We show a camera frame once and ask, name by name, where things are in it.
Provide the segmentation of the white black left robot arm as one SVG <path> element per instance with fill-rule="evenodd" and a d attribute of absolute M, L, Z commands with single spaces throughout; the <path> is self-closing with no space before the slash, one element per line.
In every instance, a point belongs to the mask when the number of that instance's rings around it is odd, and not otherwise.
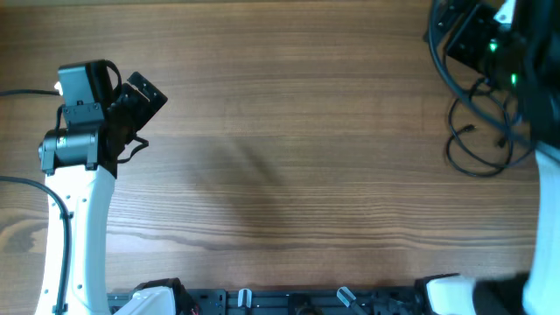
<path fill-rule="evenodd" d="M 108 314 L 106 239 L 117 168 L 148 147 L 138 135 L 167 103 L 140 73 L 111 81 L 106 59 L 61 66 L 63 98 L 38 147 L 48 195 L 45 267 L 37 314 Z"/>

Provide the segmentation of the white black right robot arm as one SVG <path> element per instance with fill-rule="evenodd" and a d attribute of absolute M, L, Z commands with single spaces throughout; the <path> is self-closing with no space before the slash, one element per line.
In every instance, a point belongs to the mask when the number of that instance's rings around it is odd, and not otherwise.
<path fill-rule="evenodd" d="M 513 276 L 450 274 L 417 284 L 427 314 L 556 314 L 559 311 L 559 4 L 542 1 L 435 1 L 423 36 L 451 113 L 486 123 L 503 153 L 489 160 L 467 141 L 474 126 L 447 120 L 447 162 L 473 178 L 509 179 L 520 167 L 515 200 L 538 194 L 528 270 Z M 456 153 L 472 164 L 463 168 Z"/>

